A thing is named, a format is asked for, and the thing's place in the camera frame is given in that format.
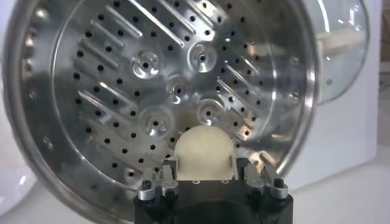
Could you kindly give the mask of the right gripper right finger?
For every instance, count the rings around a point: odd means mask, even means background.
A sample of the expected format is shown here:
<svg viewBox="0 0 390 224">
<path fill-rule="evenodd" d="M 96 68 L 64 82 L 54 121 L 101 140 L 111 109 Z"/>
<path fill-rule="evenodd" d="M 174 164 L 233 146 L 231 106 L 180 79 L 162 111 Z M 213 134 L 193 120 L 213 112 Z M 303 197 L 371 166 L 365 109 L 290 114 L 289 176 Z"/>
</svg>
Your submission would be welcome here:
<svg viewBox="0 0 390 224">
<path fill-rule="evenodd" d="M 286 200 L 288 186 L 275 167 L 265 164 L 260 170 L 247 158 L 231 158 L 232 200 Z"/>
</svg>

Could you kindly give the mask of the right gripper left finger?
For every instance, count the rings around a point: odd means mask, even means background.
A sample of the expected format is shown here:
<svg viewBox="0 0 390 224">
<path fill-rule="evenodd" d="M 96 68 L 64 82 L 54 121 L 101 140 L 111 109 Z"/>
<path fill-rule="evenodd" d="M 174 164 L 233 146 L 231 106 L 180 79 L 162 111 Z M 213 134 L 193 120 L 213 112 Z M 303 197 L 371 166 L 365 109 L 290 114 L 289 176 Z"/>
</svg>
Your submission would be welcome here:
<svg viewBox="0 0 390 224">
<path fill-rule="evenodd" d="M 141 176 L 141 185 L 137 191 L 140 201 L 151 201 L 158 197 L 167 197 L 168 194 L 177 195 L 179 182 L 177 181 L 178 157 L 173 156 L 162 162 L 156 172 L 147 168 Z"/>
</svg>

